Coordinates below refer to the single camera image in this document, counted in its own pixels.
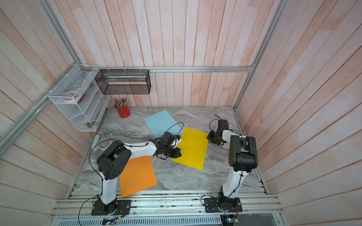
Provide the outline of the yellow paper sheet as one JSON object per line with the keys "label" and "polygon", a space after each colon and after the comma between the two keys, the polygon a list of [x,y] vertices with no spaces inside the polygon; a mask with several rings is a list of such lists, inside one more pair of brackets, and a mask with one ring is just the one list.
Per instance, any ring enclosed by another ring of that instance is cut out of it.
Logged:
{"label": "yellow paper sheet", "polygon": [[208,147],[207,133],[189,128],[183,131],[182,142],[177,146],[181,149],[182,156],[172,161],[203,170]]}

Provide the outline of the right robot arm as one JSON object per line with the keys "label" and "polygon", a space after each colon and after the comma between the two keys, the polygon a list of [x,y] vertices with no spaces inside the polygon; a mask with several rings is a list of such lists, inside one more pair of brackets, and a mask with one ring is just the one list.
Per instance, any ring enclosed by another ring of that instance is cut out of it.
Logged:
{"label": "right robot arm", "polygon": [[219,119],[215,130],[207,136],[209,142],[221,146],[229,144],[230,173],[218,195],[220,202],[229,202],[238,198],[242,182],[249,173],[257,168],[258,156],[256,139],[251,136],[240,135],[229,129],[227,120]]}

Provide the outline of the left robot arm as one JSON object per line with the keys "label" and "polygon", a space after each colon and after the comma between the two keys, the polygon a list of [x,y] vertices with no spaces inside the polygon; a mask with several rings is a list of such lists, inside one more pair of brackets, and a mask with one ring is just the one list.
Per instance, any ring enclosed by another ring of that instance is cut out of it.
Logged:
{"label": "left robot arm", "polygon": [[114,139],[97,159],[101,176],[100,201],[104,205],[109,205],[116,200],[116,178],[121,175],[130,160],[158,155],[177,159],[182,156],[181,149],[178,147],[181,142],[181,136],[170,132],[165,132],[156,139],[136,144]]}

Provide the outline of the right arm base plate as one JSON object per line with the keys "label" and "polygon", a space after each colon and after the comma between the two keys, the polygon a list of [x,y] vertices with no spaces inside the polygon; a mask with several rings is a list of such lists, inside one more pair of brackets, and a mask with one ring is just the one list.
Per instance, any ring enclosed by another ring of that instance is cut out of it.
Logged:
{"label": "right arm base plate", "polygon": [[205,198],[203,203],[206,213],[243,212],[239,198]]}

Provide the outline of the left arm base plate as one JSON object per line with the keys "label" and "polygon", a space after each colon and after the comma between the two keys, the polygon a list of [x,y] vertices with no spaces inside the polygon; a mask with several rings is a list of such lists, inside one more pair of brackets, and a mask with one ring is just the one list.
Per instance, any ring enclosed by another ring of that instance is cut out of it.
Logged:
{"label": "left arm base plate", "polygon": [[128,215],[130,213],[131,200],[117,200],[105,205],[98,199],[91,211],[92,216],[105,216],[105,215]]}

